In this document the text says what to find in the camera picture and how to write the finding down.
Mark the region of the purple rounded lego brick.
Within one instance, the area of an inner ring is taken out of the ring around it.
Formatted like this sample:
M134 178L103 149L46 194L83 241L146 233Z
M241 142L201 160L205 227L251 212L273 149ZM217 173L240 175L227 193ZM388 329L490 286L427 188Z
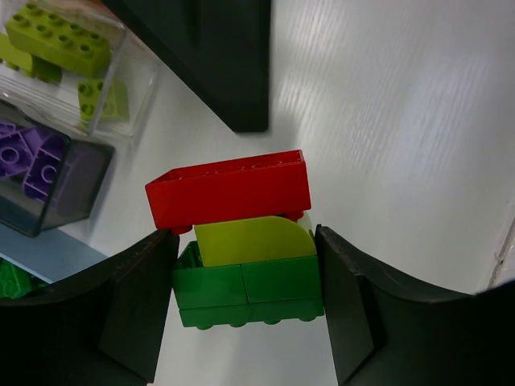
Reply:
M84 143L72 146L51 204L58 215L75 216L88 210L104 162L98 147Z

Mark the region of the lime lego brick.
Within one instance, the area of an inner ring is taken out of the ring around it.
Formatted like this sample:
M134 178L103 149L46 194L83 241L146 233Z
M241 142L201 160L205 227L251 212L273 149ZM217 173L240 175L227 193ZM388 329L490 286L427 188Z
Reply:
M14 47L7 35L1 33L1 63L25 76L37 78L45 83L59 84L62 79L61 68L37 56Z
M14 47L65 70L94 78L109 66L108 39L33 2L15 12L5 28Z

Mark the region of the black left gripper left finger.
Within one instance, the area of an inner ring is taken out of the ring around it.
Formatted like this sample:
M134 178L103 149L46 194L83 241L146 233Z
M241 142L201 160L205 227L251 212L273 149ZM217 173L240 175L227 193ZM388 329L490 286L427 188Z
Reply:
M155 231L22 298L1 300L3 385L154 382L179 237Z

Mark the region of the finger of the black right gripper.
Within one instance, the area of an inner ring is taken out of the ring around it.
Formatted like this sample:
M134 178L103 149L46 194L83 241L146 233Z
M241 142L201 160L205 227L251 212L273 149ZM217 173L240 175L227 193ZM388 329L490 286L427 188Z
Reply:
M270 2L125 0L104 4L233 132L267 131Z

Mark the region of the green red lego stack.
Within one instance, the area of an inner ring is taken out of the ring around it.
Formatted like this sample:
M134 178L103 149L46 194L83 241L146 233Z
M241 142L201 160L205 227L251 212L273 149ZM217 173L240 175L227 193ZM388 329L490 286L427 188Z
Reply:
M176 168L145 190L157 228L195 235L171 271L185 327L323 315L301 150Z

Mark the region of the green number lego brick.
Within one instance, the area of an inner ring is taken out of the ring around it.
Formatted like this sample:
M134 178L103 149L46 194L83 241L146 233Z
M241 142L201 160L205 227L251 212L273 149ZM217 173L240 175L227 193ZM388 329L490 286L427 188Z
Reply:
M1 260L0 266L0 297L22 298L35 290L41 289L47 283L13 265Z

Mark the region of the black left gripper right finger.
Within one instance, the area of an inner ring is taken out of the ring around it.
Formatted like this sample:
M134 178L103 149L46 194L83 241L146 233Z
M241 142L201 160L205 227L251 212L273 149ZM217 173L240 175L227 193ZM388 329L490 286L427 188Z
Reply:
M340 385L511 385L514 284L463 294L315 231Z

